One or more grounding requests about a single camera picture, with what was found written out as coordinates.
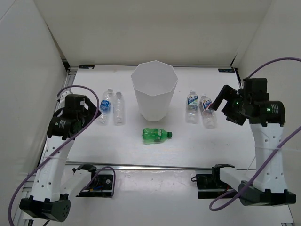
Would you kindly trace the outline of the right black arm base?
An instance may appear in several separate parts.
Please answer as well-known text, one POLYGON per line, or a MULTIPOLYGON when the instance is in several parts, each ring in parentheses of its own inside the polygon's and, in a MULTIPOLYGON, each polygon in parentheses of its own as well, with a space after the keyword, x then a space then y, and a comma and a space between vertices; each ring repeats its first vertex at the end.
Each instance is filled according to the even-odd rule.
POLYGON ((225 167, 234 168, 230 164, 216 164, 209 171, 198 173, 191 178, 191 182, 197 185, 198 199, 215 199, 229 191, 231 193, 223 199, 231 199, 237 194, 237 191, 220 180, 220 168, 225 167))

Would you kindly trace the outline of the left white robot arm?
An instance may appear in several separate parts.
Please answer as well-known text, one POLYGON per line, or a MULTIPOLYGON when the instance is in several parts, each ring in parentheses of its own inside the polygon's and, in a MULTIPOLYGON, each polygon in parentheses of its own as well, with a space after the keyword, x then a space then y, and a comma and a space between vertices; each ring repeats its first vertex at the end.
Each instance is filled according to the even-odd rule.
POLYGON ((84 188, 94 188, 99 177, 96 167, 82 165, 61 183, 65 164, 75 139, 100 112, 87 96, 68 94, 63 97, 64 107, 55 112, 47 130, 46 153, 43 165, 35 176, 28 198, 20 201, 19 208, 33 218, 64 222, 69 215, 71 199, 84 188))

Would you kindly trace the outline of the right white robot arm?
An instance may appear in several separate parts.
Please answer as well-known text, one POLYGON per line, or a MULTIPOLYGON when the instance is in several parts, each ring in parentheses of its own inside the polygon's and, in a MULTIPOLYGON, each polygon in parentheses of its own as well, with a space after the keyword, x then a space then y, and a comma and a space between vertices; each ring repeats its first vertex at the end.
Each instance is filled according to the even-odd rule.
POLYGON ((216 188, 226 184, 230 191, 221 198, 235 192, 226 204, 213 208, 219 211, 239 199, 244 206, 281 206, 295 204, 296 194, 288 190, 281 147, 296 135, 295 130, 282 139, 285 124, 285 107, 281 101, 272 101, 267 92, 268 81, 265 78, 245 79, 241 89, 235 90, 224 85, 211 110, 217 110, 223 100, 226 105, 222 112, 226 119, 237 125, 249 121, 255 144, 256 172, 248 178, 234 166, 217 164, 212 167, 211 182, 216 188))

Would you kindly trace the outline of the white green label bottle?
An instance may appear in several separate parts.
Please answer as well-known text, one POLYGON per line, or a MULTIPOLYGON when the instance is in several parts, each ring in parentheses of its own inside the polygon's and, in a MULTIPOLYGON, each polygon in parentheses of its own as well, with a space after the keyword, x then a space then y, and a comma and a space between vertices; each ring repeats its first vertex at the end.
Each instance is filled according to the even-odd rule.
POLYGON ((198 123, 198 95, 191 90, 186 100, 186 122, 198 123))

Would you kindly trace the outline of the clear unlabeled plastic bottle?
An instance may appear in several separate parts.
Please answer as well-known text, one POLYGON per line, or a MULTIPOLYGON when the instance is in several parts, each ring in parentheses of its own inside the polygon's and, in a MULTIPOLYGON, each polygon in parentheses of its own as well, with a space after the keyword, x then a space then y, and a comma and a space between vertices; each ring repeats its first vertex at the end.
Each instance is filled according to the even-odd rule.
POLYGON ((120 90, 117 90, 114 96, 113 120, 115 125, 122 125, 125 122, 125 101, 120 90))

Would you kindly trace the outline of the white pink label bottle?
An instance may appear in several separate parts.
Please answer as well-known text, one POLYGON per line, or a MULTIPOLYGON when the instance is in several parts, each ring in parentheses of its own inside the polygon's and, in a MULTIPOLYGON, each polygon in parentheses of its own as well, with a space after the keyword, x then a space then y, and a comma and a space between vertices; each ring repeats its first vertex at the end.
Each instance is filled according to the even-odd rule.
POLYGON ((206 96, 206 94, 200 95, 199 108, 202 116, 203 125, 207 129, 214 129, 217 127, 217 119, 215 111, 209 107, 212 104, 212 100, 206 96))

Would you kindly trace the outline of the blue label water bottle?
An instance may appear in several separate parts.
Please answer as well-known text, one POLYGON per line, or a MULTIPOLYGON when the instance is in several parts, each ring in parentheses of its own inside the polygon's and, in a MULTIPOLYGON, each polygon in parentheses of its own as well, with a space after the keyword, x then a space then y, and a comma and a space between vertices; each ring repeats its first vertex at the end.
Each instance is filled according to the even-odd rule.
POLYGON ((101 115, 98 117, 98 120, 101 124, 106 124, 106 122, 109 118, 113 96, 114 96, 114 93, 113 93, 112 88, 108 88, 103 93, 103 98, 99 105, 99 110, 101 111, 101 115))

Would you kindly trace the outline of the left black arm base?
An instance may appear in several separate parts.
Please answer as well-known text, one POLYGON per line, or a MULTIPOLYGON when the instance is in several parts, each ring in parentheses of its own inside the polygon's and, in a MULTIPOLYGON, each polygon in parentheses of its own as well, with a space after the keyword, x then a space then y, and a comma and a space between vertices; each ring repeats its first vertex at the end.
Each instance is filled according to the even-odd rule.
POLYGON ((91 181, 84 187, 77 197, 98 197, 112 198, 115 193, 116 172, 111 166, 104 166, 98 169, 91 164, 82 164, 73 168, 75 173, 78 170, 85 170, 91 174, 91 181))

